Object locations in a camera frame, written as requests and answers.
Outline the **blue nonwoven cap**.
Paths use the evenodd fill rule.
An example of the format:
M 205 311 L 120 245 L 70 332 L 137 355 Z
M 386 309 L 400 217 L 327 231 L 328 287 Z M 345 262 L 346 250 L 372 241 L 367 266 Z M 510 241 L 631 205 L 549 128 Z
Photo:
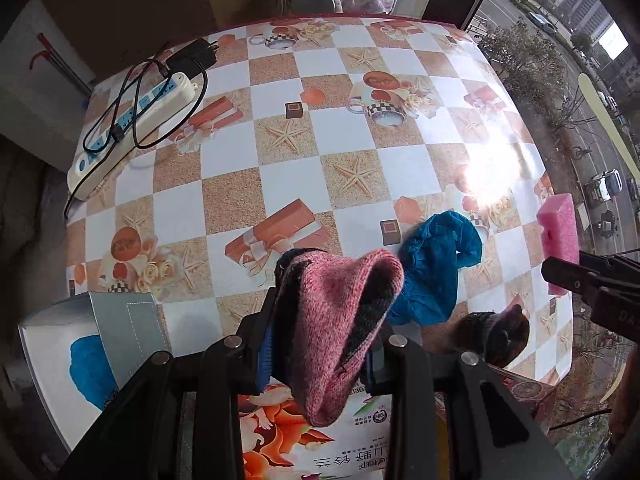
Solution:
M 399 248 L 405 281 L 387 321 L 447 322 L 457 304 L 459 271 L 479 264 L 482 255 L 483 242 L 468 218 L 451 210 L 433 214 Z
M 70 378 L 82 396 L 100 411 L 104 411 L 118 393 L 99 335 L 85 336 L 72 343 Z

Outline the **pink black knit hat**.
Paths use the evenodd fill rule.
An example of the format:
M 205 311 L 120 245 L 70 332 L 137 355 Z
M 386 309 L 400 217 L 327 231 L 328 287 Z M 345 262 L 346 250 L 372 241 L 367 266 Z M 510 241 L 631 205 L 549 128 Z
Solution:
M 274 271 L 272 376 L 312 426 L 333 424 L 404 284 L 398 258 L 377 249 L 352 259 L 291 249 Z

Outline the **leopard print cloth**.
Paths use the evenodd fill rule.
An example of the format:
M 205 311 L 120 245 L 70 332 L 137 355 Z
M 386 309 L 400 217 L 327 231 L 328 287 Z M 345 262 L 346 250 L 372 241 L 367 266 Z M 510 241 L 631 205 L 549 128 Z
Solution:
M 454 329 L 454 346 L 473 351 L 492 366 L 505 368 L 526 348 L 529 320 L 520 304 L 506 310 L 470 313 Z

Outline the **pink foam block on table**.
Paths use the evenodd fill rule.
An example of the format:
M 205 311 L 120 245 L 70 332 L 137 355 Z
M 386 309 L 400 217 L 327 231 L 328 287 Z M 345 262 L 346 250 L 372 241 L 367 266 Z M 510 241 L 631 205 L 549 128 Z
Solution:
M 555 257 L 570 263 L 579 262 L 578 231 L 573 196 L 550 195 L 536 213 L 544 258 Z

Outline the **floral tissue pack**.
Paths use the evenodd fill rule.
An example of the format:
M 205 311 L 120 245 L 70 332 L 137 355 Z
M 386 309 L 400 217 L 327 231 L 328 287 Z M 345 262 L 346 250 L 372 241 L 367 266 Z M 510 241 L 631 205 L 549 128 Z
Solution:
M 272 380 L 238 400 L 247 479 L 381 479 L 390 440 L 390 396 L 352 388 L 340 417 L 315 427 L 291 390 Z

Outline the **blue nonwoven cap in box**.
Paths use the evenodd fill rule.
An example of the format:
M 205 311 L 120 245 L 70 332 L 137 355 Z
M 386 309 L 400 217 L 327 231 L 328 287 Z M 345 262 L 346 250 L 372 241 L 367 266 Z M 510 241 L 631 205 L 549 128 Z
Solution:
M 99 335 L 85 336 L 72 343 L 70 378 L 82 396 L 100 411 L 104 411 L 118 393 Z

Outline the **white storage box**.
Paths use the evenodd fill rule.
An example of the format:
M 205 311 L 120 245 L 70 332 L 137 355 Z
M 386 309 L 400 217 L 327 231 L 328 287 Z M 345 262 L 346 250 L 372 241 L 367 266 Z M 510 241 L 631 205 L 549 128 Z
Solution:
M 18 326 L 26 362 L 56 433 L 70 451 L 158 350 L 169 350 L 147 292 L 83 292 Z

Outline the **patterned tablecloth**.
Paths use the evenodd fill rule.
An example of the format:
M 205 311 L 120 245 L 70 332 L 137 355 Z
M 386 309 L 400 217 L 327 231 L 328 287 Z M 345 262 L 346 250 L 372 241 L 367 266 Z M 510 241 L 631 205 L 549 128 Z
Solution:
M 460 314 L 521 300 L 514 373 L 554 385 L 572 365 L 570 298 L 541 275 L 536 214 L 552 187 L 532 136 L 475 42 L 450 26 L 290 18 L 214 36 L 202 98 L 155 130 L 67 221 L 71 292 L 152 292 L 178 349 L 255 311 L 285 248 L 357 258 L 397 249 L 445 210 L 480 263 Z

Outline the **white power strip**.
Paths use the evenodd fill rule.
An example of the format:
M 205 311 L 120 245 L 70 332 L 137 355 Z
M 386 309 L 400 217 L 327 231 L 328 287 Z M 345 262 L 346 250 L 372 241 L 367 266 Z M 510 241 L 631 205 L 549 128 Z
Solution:
M 122 112 L 109 112 L 107 118 L 88 136 L 67 171 L 67 186 L 74 200 L 86 200 L 106 175 L 137 145 L 169 119 L 180 115 L 196 99 L 198 85 L 183 73 L 174 73 L 151 90 L 127 104 Z

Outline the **black power adapter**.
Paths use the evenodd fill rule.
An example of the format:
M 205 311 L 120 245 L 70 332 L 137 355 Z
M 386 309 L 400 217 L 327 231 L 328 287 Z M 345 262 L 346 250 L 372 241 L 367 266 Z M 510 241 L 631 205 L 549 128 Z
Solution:
M 217 50 L 216 41 L 198 38 L 174 52 L 165 61 L 165 65 L 172 74 L 183 73 L 186 78 L 193 79 L 216 64 Z

